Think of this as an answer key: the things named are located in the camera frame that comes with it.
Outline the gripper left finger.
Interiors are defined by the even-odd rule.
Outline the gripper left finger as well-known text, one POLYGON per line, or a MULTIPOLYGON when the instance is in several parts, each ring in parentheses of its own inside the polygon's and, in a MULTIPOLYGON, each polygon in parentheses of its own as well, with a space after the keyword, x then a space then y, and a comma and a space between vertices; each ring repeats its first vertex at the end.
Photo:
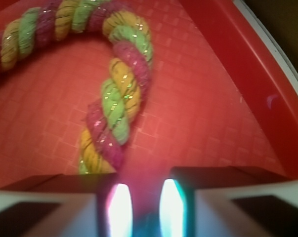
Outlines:
POLYGON ((0 237, 129 237, 129 188, 116 174, 35 175, 0 188, 0 237))

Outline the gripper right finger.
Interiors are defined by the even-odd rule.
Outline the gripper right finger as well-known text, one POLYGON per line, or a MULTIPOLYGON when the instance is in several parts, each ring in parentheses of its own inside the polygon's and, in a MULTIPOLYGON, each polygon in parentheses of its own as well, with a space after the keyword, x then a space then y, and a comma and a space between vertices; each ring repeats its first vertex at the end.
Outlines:
POLYGON ((298 180, 254 166, 173 167, 164 237, 298 237, 298 180))

